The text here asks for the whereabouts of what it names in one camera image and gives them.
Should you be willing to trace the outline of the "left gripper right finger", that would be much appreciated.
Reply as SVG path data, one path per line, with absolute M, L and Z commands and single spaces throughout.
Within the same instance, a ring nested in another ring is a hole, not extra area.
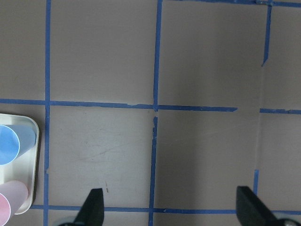
M 236 189 L 236 216 L 242 226 L 271 226 L 274 214 L 247 186 Z

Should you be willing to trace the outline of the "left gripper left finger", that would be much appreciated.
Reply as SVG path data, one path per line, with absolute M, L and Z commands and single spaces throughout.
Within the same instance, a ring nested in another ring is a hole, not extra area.
M 101 188 L 92 189 L 73 221 L 74 226 L 102 226 L 104 222 L 104 199 Z

